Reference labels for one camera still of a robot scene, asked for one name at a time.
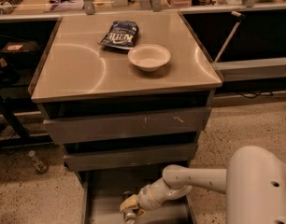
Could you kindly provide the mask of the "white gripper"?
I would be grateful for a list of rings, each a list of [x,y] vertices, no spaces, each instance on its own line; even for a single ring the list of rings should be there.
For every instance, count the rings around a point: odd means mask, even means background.
[[[136,194],[131,195],[124,200],[120,205],[120,211],[133,210],[138,217],[146,214],[146,211],[151,211],[156,208],[156,202],[151,195],[150,185],[145,186],[140,190],[138,196]]]

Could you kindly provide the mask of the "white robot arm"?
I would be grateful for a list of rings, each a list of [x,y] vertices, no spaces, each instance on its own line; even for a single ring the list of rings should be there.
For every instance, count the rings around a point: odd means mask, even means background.
[[[226,224],[286,224],[286,164],[256,146],[238,149],[225,169],[168,165],[160,179],[123,200],[120,211],[140,217],[193,186],[225,195]]]

